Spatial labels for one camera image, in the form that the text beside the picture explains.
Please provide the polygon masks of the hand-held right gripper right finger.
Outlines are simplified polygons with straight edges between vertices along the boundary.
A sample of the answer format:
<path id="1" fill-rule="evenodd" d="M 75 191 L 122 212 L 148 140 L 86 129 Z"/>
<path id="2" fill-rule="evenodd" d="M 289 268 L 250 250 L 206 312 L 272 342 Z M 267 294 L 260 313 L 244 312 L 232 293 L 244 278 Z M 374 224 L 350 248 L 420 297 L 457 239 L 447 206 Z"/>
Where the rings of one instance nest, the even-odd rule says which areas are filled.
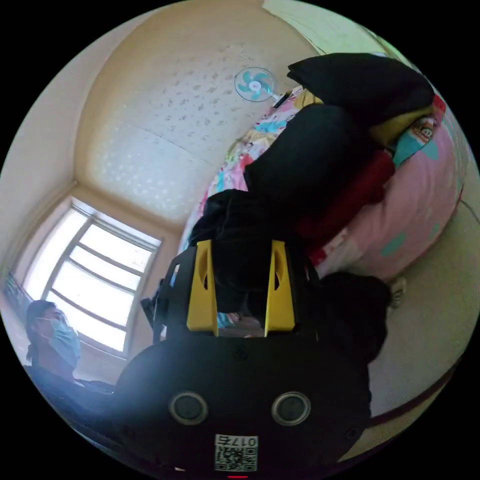
<path id="1" fill-rule="evenodd" d="M 267 288 L 264 336 L 290 333 L 295 328 L 288 256 L 285 243 L 274 240 Z"/>

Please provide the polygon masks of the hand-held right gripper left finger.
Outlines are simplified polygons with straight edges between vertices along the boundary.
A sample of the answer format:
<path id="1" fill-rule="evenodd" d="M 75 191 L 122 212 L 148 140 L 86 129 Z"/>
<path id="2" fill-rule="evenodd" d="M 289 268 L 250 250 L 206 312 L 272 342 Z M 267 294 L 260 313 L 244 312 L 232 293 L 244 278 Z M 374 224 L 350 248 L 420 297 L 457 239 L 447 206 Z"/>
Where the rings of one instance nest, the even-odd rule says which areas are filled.
<path id="1" fill-rule="evenodd" d="M 212 241 L 210 239 L 200 241 L 196 245 L 186 326 L 191 332 L 197 334 L 214 337 L 219 334 Z"/>

